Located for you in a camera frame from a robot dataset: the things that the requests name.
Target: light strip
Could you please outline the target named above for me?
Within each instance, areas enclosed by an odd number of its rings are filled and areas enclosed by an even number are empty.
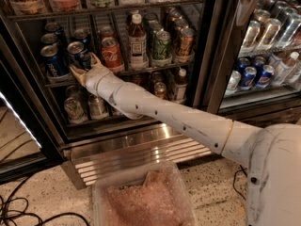
[[[36,140],[36,138],[32,135],[32,133],[29,131],[29,129],[27,128],[27,126],[24,124],[24,122],[21,120],[21,118],[17,114],[17,112],[13,109],[13,107],[8,102],[8,100],[6,99],[6,97],[4,96],[4,94],[1,93],[1,92],[0,92],[0,98],[2,98],[6,102],[7,107],[12,111],[13,115],[18,119],[18,121],[20,122],[20,124],[22,125],[22,127],[25,129],[25,131],[32,137],[32,139],[36,142],[36,144],[38,145],[38,147],[41,148],[41,145],[38,143],[38,141]]]

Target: door handle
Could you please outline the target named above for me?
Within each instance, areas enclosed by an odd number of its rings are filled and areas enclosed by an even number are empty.
[[[259,0],[238,0],[236,9],[236,25],[242,26],[247,23]]]

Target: beverage cooler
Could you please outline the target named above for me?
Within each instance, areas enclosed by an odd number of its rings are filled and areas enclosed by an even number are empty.
[[[82,188],[118,170],[212,153],[167,124],[130,120],[89,94],[70,67],[88,71],[98,60],[174,103],[262,126],[297,120],[296,84],[225,94],[237,57],[267,59],[283,49],[241,51],[261,0],[0,2],[1,97],[38,148],[18,158],[0,151],[1,183],[62,165]],[[132,29],[140,22],[142,33]]]
[[[299,121],[300,2],[259,0],[243,20],[231,19],[243,5],[228,11],[202,109],[260,127]]]

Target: refrigerator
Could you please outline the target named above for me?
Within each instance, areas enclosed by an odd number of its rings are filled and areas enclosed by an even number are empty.
[[[6,160],[0,158],[1,183],[61,165],[76,188],[83,188],[119,170],[162,160],[178,163],[212,153],[167,124],[149,117],[130,120],[109,104],[104,104],[106,114],[102,118],[92,119],[84,88],[80,88],[84,98],[81,105],[87,117],[80,122],[71,121],[64,107],[66,91],[79,84],[70,74],[63,81],[54,81],[45,70],[40,38],[48,23],[63,27],[67,43],[71,43],[76,29],[87,30],[91,37],[90,52],[100,60],[100,31],[109,25],[115,31],[124,65],[118,77],[133,81],[139,74],[146,89],[150,89],[153,73],[162,73],[168,87],[173,72],[186,69],[185,97],[176,103],[259,126],[280,119],[298,119],[300,100],[295,91],[263,100],[259,105],[246,104],[248,99],[243,96],[250,94],[247,91],[237,95],[242,102],[225,105],[227,84],[260,0],[102,0],[96,5],[94,0],[74,0],[76,8],[72,10],[60,10],[55,0],[41,1],[39,11],[29,7],[24,12],[24,7],[13,0],[0,0],[2,100],[14,111],[12,114],[18,115],[18,121],[39,148],[38,152],[15,159],[2,155]],[[196,31],[193,55],[184,61],[172,55],[169,63],[157,66],[148,54],[147,68],[132,70],[126,56],[125,22],[129,12],[139,10],[143,16],[155,13],[160,20],[162,12],[170,7],[179,9]]]

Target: floor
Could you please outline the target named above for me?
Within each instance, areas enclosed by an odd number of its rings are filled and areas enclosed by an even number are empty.
[[[4,113],[3,107],[0,107],[0,119]],[[10,160],[38,150],[34,142],[27,142],[30,136],[14,119],[11,112],[6,113],[0,123],[0,167],[1,160]],[[25,142],[27,142],[25,146],[7,156],[18,148],[18,145]],[[232,186],[234,174],[240,170],[239,165],[213,154],[178,164],[178,167],[198,218],[197,225],[245,225],[246,201]],[[0,196],[4,201],[21,181],[0,185]],[[246,177],[241,171],[237,173],[235,187],[246,195]],[[13,199],[26,198],[28,200],[26,212],[38,215],[42,220],[73,212],[86,218],[90,226],[99,226],[93,218],[95,212],[93,212],[92,190],[92,186],[76,190],[65,172],[58,166],[33,175],[16,192]],[[9,210],[23,211],[25,206],[25,200],[17,200],[9,205]],[[32,216],[17,218],[15,222],[18,226],[38,224],[38,220]],[[67,215],[45,225],[82,226],[85,223],[75,215]]]

